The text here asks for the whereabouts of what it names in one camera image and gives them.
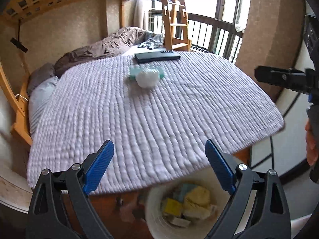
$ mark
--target human hand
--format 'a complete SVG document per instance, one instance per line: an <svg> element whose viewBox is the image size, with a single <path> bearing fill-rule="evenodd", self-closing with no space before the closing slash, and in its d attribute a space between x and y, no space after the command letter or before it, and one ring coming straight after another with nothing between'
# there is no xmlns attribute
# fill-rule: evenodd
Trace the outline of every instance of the human hand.
<svg viewBox="0 0 319 239"><path fill-rule="evenodd" d="M309 120L307 120L306 126L306 143L307 143L307 161L310 166L314 165L318 160L319 150L316 146L316 141L314 138L314 134L311 131L311 125Z"/></svg>

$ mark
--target window railing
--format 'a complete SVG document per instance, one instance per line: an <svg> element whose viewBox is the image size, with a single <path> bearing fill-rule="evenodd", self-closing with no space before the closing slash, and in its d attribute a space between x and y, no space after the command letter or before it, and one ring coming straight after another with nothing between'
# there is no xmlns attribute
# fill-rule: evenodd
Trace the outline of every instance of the window railing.
<svg viewBox="0 0 319 239"><path fill-rule="evenodd" d="M192 49L214 53L232 63L236 62L243 32L237 32L232 23L203 15L188 13L188 19L188 35L192 40ZM149 10L149 30L155 33L165 32L162 10ZM174 36L182 38L182 35L181 27L176 27Z"/></svg>

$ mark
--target wooden bunk bed frame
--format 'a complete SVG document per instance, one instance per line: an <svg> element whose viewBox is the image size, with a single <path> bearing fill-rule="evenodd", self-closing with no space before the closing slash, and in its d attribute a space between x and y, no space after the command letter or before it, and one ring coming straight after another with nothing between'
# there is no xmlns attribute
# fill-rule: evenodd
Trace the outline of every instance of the wooden bunk bed frame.
<svg viewBox="0 0 319 239"><path fill-rule="evenodd" d="M15 29L16 39L19 36L19 25L41 15L49 10L82 0L10 0L6 6L0 20L7 26ZM163 21L165 28L165 47L168 50L176 49L180 51L189 51L191 41L188 39L188 16L185 6L185 0L161 0L163 7ZM180 8L181 22L176 22L177 10ZM120 0L120 28L124 26L124 0ZM176 26L181 26L183 30L183 39L173 37L174 29ZM28 64L25 59L24 53L18 50L18 55L21 60L23 69L25 70L25 77L21 87L20 95L28 99L27 86L30 76ZM16 113L15 123L12 125L11 133L14 137L22 141L29 149L32 145L32 139L29 133L29 120L28 120L28 102L22 97L15 97L9 82L4 74L4 70L0 60L0 86L7 97L11 107Z"/></svg>

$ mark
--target blue rubber pad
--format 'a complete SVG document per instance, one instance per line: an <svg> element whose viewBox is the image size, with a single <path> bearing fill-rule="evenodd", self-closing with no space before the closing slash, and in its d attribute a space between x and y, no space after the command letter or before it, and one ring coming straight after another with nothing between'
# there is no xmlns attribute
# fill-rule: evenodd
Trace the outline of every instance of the blue rubber pad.
<svg viewBox="0 0 319 239"><path fill-rule="evenodd" d="M83 191L86 195L95 191L114 155L114 145L108 141L85 175Z"/></svg>
<svg viewBox="0 0 319 239"><path fill-rule="evenodd" d="M205 144L205 155L211 167L213 168L223 190L227 191L229 195L233 195L236 191L235 174L232 172L220 151L211 140L207 140Z"/></svg>

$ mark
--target white quilt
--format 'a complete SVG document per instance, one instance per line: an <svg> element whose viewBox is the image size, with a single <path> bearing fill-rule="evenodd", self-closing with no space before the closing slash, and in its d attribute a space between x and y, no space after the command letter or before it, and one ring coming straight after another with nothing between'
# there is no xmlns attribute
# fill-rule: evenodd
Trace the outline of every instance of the white quilt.
<svg viewBox="0 0 319 239"><path fill-rule="evenodd" d="M95 194L188 175L209 166L207 139L231 154L284 125L267 94L222 57L181 52L180 60L141 64L164 69L153 89L127 79L134 66L132 56L118 56L78 65L61 77L31 147L32 188L42 169L67 170L106 139L115 152Z"/></svg>

